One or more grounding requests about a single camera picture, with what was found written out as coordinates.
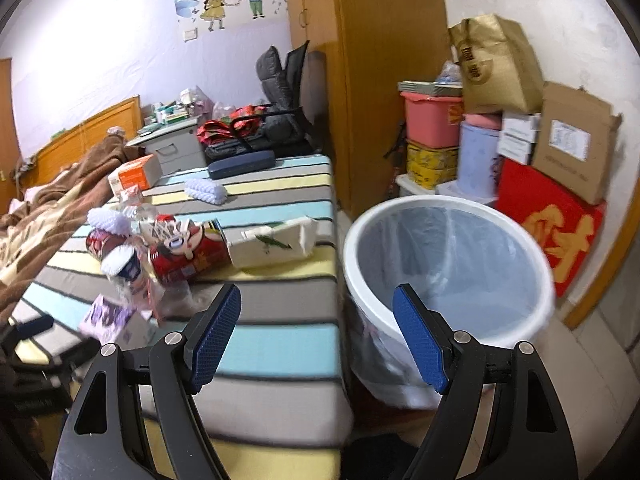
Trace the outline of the clear cola plastic bottle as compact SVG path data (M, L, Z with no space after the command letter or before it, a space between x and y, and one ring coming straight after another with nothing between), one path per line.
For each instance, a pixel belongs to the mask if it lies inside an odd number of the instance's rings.
M128 244L136 248L143 276L146 278L143 311L151 311L160 324L168 321L185 321L194 313L191 289L185 281L163 285L156 276L151 262L151 249L176 234L176 222L165 219L145 197L137 185L123 190L118 196L118 210L130 225Z

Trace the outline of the red cartoon drink can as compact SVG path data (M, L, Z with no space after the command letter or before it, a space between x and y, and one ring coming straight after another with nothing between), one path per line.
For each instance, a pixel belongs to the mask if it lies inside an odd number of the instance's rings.
M159 216L142 221L140 234L149 245L149 262L164 285L189 281L230 262L224 232L216 220L194 222Z

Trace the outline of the white blue yogurt cup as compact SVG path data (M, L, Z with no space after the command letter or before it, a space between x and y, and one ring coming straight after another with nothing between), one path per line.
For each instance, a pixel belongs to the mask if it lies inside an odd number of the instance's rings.
M115 247L102 260L101 271L125 304L139 310L149 309L149 274L143 269L136 248L130 245Z

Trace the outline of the red milk drink can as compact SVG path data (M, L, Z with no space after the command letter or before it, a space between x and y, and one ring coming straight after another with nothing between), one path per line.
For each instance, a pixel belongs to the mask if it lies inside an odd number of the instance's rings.
M86 236L86 248L96 260L102 262L116 247L126 244L128 237L101 229L92 229Z

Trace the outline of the white foam net sleeve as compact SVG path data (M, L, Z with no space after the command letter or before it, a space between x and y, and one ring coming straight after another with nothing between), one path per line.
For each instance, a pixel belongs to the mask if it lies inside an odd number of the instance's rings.
M96 230L123 237L131 235L130 220L114 209L92 208L87 212L87 222Z

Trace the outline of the white trash bin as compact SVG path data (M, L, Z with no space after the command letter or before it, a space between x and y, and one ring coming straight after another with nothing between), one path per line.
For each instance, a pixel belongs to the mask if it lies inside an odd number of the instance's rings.
M411 285L453 330L507 349L535 340L555 304L549 263L529 232L495 209L451 196L406 196L366 211L346 234L343 272L352 300L350 368L394 408L434 410L440 399L395 320L398 285Z

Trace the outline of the striped bed sheet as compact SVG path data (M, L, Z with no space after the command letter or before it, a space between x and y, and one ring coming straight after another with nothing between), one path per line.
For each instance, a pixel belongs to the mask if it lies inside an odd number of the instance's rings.
M214 380L195 397L205 428L232 479L338 479L340 447L352 426L343 387L341 307L332 168L326 156L278 160L273 168L222 180L230 197L220 206L194 200L188 181L205 168L179 171L143 192L160 214L215 220L228 241L256 226L302 217L318 222L310 257L247 270L231 264L192 282L199 307L224 283L239 287L241 315ZM46 362L80 343L78 327L100 295L116 289L86 248L87 223L29 285L11 316L23 322L47 313L53 327L17 347L27 362Z

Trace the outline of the brown blanket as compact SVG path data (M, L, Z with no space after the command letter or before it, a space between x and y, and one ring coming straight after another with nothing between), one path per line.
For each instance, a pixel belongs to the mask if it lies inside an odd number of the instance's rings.
M142 155L119 134L109 134L34 200L1 217L1 323L49 259L82 226L87 212L113 192L107 176Z

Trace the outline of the yellow printed box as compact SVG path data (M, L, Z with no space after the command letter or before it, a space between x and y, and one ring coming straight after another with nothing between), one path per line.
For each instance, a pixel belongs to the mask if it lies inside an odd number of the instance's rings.
M459 148L427 148L409 142L407 145L407 172L417 185L432 190L437 185L457 179Z

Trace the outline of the dark blue glasses case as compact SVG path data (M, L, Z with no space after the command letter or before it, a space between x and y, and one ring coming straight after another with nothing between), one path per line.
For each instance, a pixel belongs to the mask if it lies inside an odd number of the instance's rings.
M219 180L270 169L275 164L276 155L273 151L250 152L212 162L208 165L207 172L211 179Z

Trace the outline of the grey drawer cabinet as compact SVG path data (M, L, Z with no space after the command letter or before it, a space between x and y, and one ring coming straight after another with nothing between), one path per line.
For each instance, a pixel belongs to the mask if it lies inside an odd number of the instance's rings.
M198 140L198 127L203 122L203 116L183 119L145 136L136 136L127 145L138 146L147 155L155 154L164 176L179 171L202 169L206 166L206 158L204 148Z

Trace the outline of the lavender cylinder container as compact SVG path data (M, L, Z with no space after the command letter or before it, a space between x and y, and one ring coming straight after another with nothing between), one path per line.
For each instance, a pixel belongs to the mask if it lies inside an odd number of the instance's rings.
M462 122L457 181L460 191L478 198L496 195L500 174L499 133Z

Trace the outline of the red plaid bag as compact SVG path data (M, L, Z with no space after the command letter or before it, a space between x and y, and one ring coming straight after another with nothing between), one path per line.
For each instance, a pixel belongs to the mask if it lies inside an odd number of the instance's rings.
M262 122L260 116L266 111L267 107L261 105L243 106L229 115L206 120L198 127L196 137L204 146L234 140L237 134L247 139L257 132Z

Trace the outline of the white small boxes stack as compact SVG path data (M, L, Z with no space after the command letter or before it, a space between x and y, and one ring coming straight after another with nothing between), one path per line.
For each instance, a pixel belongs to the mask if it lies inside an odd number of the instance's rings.
M528 166L535 151L539 122L539 113L522 115L504 112L502 114L502 128L499 133L498 154Z

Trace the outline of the brown cardboard box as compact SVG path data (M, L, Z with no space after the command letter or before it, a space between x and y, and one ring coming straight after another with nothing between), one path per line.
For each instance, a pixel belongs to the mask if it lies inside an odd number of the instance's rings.
M597 205L604 199L622 119L584 89L547 81L532 166Z

